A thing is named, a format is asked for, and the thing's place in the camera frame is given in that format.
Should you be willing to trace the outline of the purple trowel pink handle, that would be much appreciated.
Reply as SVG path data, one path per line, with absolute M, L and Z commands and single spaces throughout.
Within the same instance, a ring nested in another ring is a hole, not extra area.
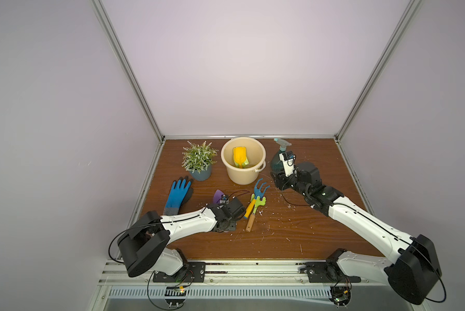
M 217 201 L 220 199 L 222 195 L 224 195 L 224 193 L 221 190 L 216 190 L 213 196 L 213 204 L 217 204 Z

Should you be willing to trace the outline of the teal spray bottle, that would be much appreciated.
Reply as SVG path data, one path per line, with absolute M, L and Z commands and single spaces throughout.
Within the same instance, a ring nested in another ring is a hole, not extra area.
M 274 138 L 273 140 L 276 142 L 276 144 L 279 145 L 279 150 L 274 154 L 270 163 L 270 168 L 272 172 L 279 173 L 284 171 L 284 166 L 282 160 L 280 159 L 280 155 L 286 151 L 288 146 L 291 146 L 292 144 L 281 138 Z

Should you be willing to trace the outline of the yellow plastic scoop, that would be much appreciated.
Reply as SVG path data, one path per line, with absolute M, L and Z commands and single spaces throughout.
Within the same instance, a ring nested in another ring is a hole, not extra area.
M 247 157 L 247 149 L 245 146 L 237 146 L 233 148 L 233 161 L 237 168 L 242 168 L 242 162 Z

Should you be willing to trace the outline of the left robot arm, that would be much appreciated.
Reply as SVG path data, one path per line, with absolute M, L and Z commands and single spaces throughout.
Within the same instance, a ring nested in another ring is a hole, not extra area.
M 181 280 L 187 276 L 189 263 L 181 250 L 171 250 L 168 245 L 198 233 L 234 231 L 245 212 L 238 198 L 182 215 L 148 212 L 117 240 L 128 276 L 138 277 L 151 270 Z

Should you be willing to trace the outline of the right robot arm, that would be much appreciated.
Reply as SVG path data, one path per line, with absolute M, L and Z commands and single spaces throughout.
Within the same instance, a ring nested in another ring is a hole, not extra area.
M 358 207 L 339 190 L 323 184 L 312 163 L 286 163 L 271 177 L 279 190 L 293 189 L 312 209 L 347 226 L 381 253 L 376 257 L 340 248 L 326 260 L 328 279 L 359 277 L 389 285 L 414 305 L 421 305 L 433 287 L 442 283 L 435 245 L 428 237 L 413 237 Z

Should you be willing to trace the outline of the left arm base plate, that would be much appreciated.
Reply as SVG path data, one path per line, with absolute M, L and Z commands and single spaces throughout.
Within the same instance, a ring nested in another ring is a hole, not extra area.
M 167 275 L 163 272 L 156 272 L 153 277 L 153 282 L 181 283 L 181 282 L 204 282 L 206 271 L 205 262 L 187 263 L 174 275 Z

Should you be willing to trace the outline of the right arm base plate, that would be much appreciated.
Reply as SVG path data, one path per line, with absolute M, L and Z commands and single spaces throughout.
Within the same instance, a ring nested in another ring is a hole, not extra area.
M 360 277 L 349 277 L 336 264 L 325 261 L 306 262 L 299 268 L 299 272 L 305 274 L 310 283 L 343 284 L 347 281 L 351 283 L 362 282 Z

